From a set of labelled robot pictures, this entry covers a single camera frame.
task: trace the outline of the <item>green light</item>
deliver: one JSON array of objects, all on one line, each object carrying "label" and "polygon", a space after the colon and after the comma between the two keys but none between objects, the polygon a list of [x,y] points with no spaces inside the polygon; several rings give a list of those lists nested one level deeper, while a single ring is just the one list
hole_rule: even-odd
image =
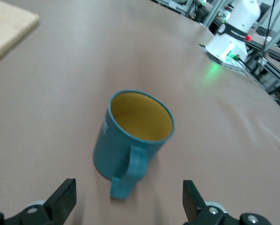
[{"label": "green light", "polygon": [[238,58],[237,56],[235,56],[235,55],[232,53],[232,51],[230,51],[230,52],[227,54],[227,56],[228,56],[228,57],[231,57],[232,59],[234,59],[234,60],[236,60],[236,61],[239,60],[239,58]]},{"label": "green light", "polygon": [[235,44],[234,43],[230,43],[227,47],[227,49],[221,54],[221,58],[224,59],[226,58],[226,56],[228,54],[231,53],[232,49],[235,47]]},{"label": "green light", "polygon": [[207,82],[214,81],[218,75],[219,69],[220,69],[220,66],[218,64],[213,64],[212,67],[210,68],[209,72],[206,75],[206,81]]}]

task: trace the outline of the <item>teal mug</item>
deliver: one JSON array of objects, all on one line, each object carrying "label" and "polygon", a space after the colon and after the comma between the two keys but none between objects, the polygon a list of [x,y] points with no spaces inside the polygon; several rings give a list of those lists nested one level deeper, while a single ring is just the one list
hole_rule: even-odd
[{"label": "teal mug", "polygon": [[111,197],[128,198],[174,129],[172,114],[155,97],[137,90],[111,97],[93,155],[99,173],[111,180]]}]

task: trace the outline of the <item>wooden cutting board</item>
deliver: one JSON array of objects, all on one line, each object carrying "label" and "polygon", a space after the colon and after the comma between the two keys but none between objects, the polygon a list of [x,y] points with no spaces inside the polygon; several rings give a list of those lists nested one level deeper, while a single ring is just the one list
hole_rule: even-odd
[{"label": "wooden cutting board", "polygon": [[39,16],[0,1],[0,56],[39,22]]}]

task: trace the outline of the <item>table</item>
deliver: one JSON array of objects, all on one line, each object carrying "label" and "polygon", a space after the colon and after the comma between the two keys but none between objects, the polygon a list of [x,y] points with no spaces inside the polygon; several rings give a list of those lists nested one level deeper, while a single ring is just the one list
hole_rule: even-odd
[{"label": "table", "polygon": [[[7,2],[40,26],[0,60],[0,211],[10,217],[76,178],[66,224],[181,225],[183,180],[231,216],[280,224],[280,107],[202,52],[213,35],[148,0]],[[92,162],[110,96],[148,92],[176,132],[130,198],[111,200]]]},{"label": "table", "polygon": [[[265,39],[263,38],[263,36],[257,34],[252,29],[250,30],[248,35],[251,36],[251,41],[246,42],[246,45],[254,50],[254,55],[256,56],[258,52],[263,48]],[[280,49],[277,46],[274,45],[268,52],[271,57],[280,61]]]},{"label": "table", "polygon": [[271,86],[266,88],[266,91],[269,95],[275,92],[276,84],[280,83],[280,62],[272,59],[268,54],[266,55],[266,64],[264,66],[264,69],[269,72],[275,79],[276,82],[274,82]]},{"label": "table", "polygon": [[152,0],[158,4],[168,7],[182,16],[189,16],[189,11],[193,0]]}]

